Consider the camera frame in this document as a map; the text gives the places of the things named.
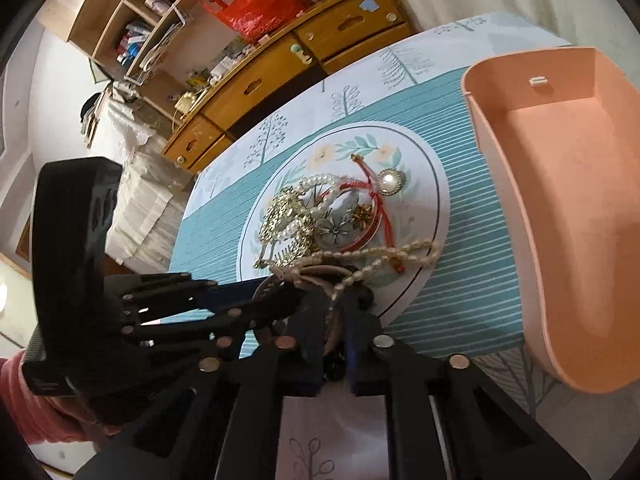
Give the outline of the left human hand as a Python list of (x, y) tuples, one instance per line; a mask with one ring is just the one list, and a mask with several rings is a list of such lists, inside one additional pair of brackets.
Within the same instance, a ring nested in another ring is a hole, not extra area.
[(46, 396), (44, 402), (73, 430), (74, 441), (98, 442), (122, 431), (122, 427), (101, 422), (87, 402), (78, 396)]

